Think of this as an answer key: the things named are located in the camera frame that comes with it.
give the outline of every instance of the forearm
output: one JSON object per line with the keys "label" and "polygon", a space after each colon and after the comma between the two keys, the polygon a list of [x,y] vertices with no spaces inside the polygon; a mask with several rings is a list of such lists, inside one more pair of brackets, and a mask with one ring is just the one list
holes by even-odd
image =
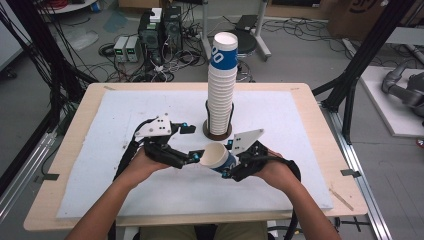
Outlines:
{"label": "forearm", "polygon": [[66,239],[104,240],[130,190],[119,182],[110,185]]}
{"label": "forearm", "polygon": [[340,239],[333,225],[300,182],[285,193],[293,204],[306,239]]}

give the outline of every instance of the stacked paper cup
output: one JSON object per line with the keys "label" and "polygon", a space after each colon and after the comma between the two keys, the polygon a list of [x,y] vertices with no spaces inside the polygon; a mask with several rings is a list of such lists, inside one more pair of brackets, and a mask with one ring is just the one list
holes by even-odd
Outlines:
{"label": "stacked paper cup", "polygon": [[237,37],[228,32],[215,35],[208,71],[209,132],[227,132],[237,76]]}

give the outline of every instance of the floor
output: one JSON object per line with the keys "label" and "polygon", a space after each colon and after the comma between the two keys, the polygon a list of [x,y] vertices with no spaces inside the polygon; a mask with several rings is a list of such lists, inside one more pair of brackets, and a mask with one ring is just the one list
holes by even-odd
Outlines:
{"label": "floor", "polygon": [[[98,49],[105,43],[114,42],[121,34],[134,34],[138,27],[138,14],[122,14],[113,4],[101,13],[91,13],[88,10],[63,14],[58,17],[67,29],[84,28],[95,31],[99,40],[91,46],[79,51],[89,70],[101,81],[105,81],[114,72],[105,58],[98,55]],[[209,29],[224,19],[211,20]],[[282,23],[267,22],[262,37],[272,52],[267,62],[263,61],[260,53],[246,58],[250,65],[254,80],[257,82],[304,82],[311,89],[316,88],[339,76],[349,63],[349,54],[335,40],[321,40],[320,37],[306,35],[294,36],[293,30]],[[327,36],[325,25],[314,23],[301,28],[305,32]],[[228,24],[217,27],[218,30],[228,28]],[[411,59],[403,56],[405,53],[394,50],[397,46],[387,45],[379,52],[372,65],[387,67],[395,66],[394,62]],[[422,69],[423,66],[415,61],[410,67]],[[128,64],[126,69],[136,69],[139,65]],[[35,130],[49,110],[49,89],[42,82],[32,62],[25,56],[18,57],[11,67],[18,73],[16,79],[9,79],[3,74],[0,78],[0,174],[22,148],[23,144]],[[175,73],[174,82],[203,82],[206,81],[207,65],[187,67]],[[328,93],[317,96],[323,100]],[[355,99],[352,120],[351,140],[361,161],[362,167],[372,188],[374,196],[388,225],[393,239],[423,239],[424,237],[424,190],[417,187],[424,181],[424,152],[415,144],[414,138],[392,137],[379,116],[376,108],[368,97],[363,86],[359,83]],[[46,160],[44,169],[53,158]],[[57,232],[28,232],[23,229],[23,221],[31,207],[40,184],[30,182],[24,189],[6,219],[0,224],[2,239],[62,239],[67,231]],[[342,221],[354,221],[353,218],[343,218]],[[368,222],[367,218],[358,217],[360,222]],[[339,227],[344,239],[374,239],[372,229],[367,225],[357,227],[352,224],[342,224]],[[284,232],[279,232],[282,239]]]}

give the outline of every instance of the human hand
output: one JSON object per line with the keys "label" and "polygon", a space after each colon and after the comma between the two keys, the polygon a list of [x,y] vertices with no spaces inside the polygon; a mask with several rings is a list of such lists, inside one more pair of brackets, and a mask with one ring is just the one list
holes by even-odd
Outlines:
{"label": "human hand", "polygon": [[141,147],[131,160],[128,167],[115,180],[125,184],[129,188],[135,188],[139,183],[146,180],[152,173],[169,167],[166,164],[151,160]]}
{"label": "human hand", "polygon": [[[280,153],[268,149],[268,155],[283,157]],[[265,180],[270,186],[283,192],[288,191],[293,185],[300,184],[290,168],[281,162],[269,160],[263,169],[254,174]]]}

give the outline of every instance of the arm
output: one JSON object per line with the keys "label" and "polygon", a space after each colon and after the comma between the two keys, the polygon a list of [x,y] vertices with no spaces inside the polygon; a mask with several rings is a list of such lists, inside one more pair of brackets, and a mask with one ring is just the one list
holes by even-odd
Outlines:
{"label": "arm", "polygon": [[285,164],[269,161],[255,176],[264,179],[270,186],[287,195],[306,239],[341,239],[309,192]]}
{"label": "arm", "polygon": [[150,160],[141,148],[130,165],[81,218],[66,239],[105,239],[128,193],[153,172],[168,167]]}

